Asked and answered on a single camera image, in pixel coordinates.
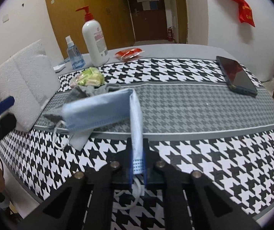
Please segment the surgical mask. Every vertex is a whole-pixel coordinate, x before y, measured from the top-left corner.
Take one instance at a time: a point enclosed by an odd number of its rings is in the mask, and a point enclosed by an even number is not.
[[[60,143],[60,147],[56,144],[55,139],[56,139],[56,131],[57,130],[62,130],[62,128],[59,128],[60,125],[63,124],[66,126],[65,122],[60,120],[54,127],[53,135],[52,135],[52,144],[53,147],[59,150],[63,150],[67,145],[73,147],[74,149],[81,151],[85,144],[88,142],[88,139],[90,135],[93,132],[93,129],[86,130],[86,131],[81,131],[77,133],[70,133],[69,134],[69,139],[63,139]]]
[[[143,116],[134,89],[127,88],[64,104],[62,117],[70,135],[130,118],[133,174],[143,172]]]

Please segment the green vegetable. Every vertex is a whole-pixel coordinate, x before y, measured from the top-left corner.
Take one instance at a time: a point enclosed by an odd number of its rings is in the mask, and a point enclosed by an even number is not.
[[[87,86],[101,86],[104,84],[104,75],[95,67],[90,67],[84,70],[77,78],[76,84]]]

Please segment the phone screen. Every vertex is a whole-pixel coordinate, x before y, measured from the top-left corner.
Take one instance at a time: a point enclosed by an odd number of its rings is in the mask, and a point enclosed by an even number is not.
[[[240,86],[257,92],[256,87],[243,70],[242,66],[235,60],[217,56],[217,61],[223,66],[226,75],[234,86]]]

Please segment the floor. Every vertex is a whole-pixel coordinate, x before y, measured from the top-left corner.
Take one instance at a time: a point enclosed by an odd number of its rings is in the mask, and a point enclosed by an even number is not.
[[[21,186],[5,164],[3,167],[6,192],[11,201],[10,208],[14,213],[19,212],[21,217],[25,218],[39,206],[39,203]]]
[[[173,44],[174,41],[168,40],[154,40],[154,41],[137,41],[134,46],[153,45],[153,44]]]

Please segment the door handle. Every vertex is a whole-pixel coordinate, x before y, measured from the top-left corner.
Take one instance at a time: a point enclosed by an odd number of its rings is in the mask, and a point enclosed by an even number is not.
[[[138,16],[138,12],[140,12],[140,11],[138,11],[138,10],[135,8],[135,16]]]

